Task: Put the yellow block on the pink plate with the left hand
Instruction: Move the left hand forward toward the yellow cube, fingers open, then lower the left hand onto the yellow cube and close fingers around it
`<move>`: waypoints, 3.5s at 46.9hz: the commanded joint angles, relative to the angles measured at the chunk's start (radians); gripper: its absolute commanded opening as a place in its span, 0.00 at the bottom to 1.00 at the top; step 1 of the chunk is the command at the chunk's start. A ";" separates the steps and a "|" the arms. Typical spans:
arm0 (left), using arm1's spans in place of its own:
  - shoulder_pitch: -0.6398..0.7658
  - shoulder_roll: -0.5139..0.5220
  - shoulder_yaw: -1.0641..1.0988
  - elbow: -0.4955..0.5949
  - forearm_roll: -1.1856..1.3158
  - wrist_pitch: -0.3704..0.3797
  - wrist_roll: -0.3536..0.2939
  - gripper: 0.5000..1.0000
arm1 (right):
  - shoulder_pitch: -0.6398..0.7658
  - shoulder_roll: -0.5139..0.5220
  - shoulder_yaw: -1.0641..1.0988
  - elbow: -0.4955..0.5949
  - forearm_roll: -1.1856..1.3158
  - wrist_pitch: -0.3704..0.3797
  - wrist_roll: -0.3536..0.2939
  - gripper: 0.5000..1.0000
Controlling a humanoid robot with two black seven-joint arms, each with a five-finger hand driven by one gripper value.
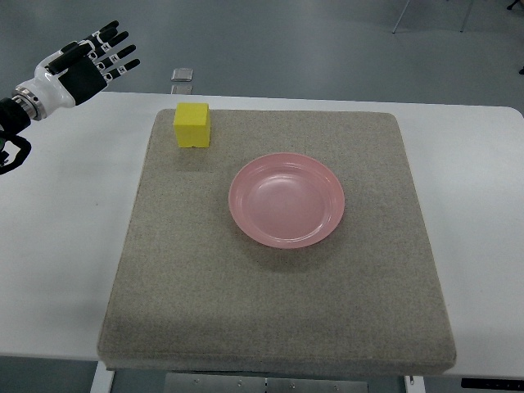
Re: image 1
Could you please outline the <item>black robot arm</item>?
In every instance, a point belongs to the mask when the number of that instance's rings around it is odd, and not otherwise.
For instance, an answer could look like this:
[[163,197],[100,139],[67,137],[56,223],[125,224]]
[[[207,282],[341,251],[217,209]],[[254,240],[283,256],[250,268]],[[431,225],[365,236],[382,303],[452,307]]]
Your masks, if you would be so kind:
[[[32,146],[19,133],[30,126],[37,114],[33,103],[19,93],[1,100],[1,174],[17,169],[29,156]],[[12,160],[5,150],[8,143],[18,149]]]

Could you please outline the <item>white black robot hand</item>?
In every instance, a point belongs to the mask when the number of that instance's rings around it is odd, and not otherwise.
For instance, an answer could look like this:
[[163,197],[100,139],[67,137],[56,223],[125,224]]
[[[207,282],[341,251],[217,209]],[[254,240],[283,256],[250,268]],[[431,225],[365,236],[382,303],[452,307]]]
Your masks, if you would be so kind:
[[115,79],[140,64],[129,60],[136,47],[117,47],[129,36],[117,20],[88,37],[73,41],[37,64],[34,77],[12,92],[31,120],[42,120],[59,108],[79,106],[103,91]]

